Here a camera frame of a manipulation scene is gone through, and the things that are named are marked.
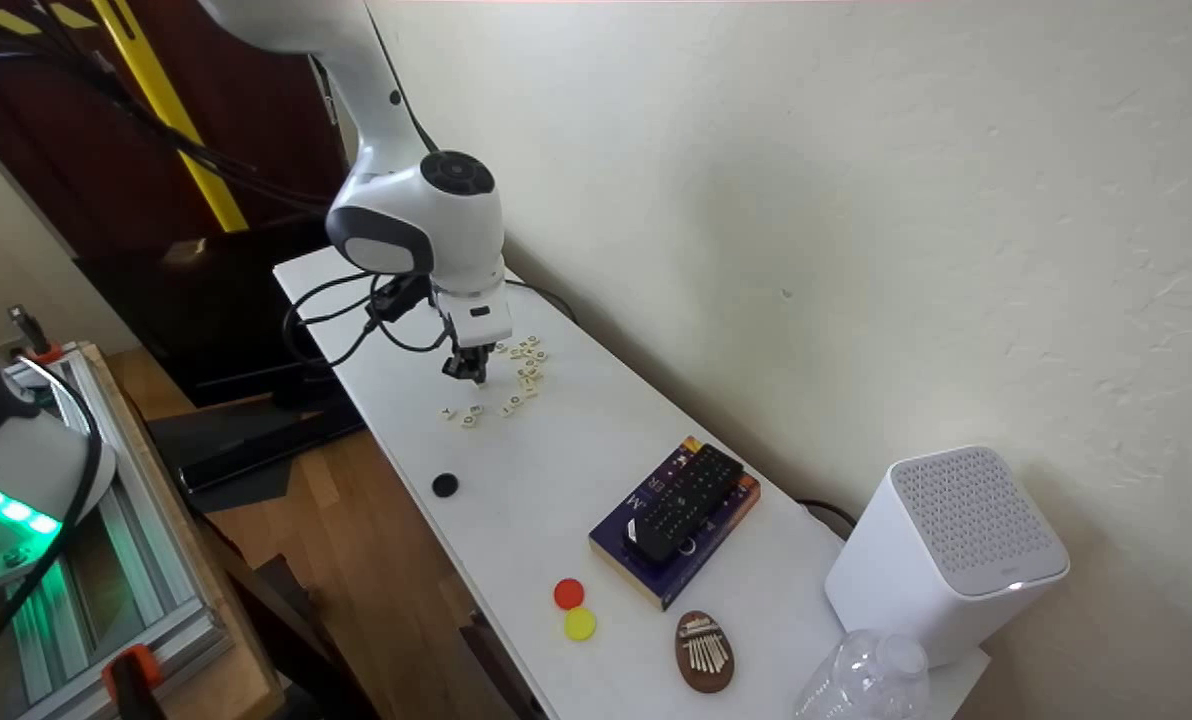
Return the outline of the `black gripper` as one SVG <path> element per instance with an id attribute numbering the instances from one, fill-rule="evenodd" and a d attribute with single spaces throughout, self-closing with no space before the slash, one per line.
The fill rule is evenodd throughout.
<path id="1" fill-rule="evenodd" d="M 477 349 L 451 344 L 451 354 L 440 363 L 440 371 L 451 375 L 451 378 L 484 385 L 492 349 L 495 344 L 477 344 Z"/>

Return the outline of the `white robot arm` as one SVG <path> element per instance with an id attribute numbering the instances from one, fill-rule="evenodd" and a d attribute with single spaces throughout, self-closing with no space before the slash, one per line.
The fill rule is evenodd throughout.
<path id="1" fill-rule="evenodd" d="M 484 378 L 490 350 L 513 330 L 504 288 L 504 210 L 490 162 L 440 147 L 418 118 L 368 0 L 201 0 L 229 36 L 310 55 L 340 100 L 355 152 L 323 231 L 375 275 L 420 284 L 451 354 L 446 371 Z"/>

